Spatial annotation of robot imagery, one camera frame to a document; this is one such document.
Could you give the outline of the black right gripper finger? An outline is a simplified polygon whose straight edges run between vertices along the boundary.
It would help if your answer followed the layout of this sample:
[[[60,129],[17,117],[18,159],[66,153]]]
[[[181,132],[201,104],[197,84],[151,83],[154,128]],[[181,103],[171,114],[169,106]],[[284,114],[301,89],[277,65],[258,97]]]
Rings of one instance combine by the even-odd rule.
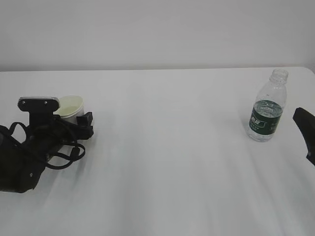
[[[306,158],[315,164],[315,117],[303,108],[296,108],[293,120],[298,126],[307,146]]]

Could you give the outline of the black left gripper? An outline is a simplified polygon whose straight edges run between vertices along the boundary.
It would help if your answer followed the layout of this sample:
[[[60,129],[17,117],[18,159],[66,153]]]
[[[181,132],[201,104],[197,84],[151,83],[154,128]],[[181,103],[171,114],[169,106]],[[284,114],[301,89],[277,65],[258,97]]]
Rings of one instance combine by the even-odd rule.
[[[26,138],[22,142],[22,159],[48,160],[60,157],[64,160],[79,159],[79,140],[88,140],[94,134],[93,114],[87,112],[76,117],[77,123],[51,120],[48,125],[32,128],[22,124]]]

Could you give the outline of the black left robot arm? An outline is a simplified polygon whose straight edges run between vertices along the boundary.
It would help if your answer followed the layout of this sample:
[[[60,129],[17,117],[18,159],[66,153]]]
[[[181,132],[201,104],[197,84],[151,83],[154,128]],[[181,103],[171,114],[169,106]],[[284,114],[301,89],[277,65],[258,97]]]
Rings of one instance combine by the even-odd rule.
[[[93,114],[68,122],[59,115],[30,114],[29,125],[0,127],[0,189],[24,193],[34,189],[46,168],[62,170],[84,157],[80,140],[94,134]]]

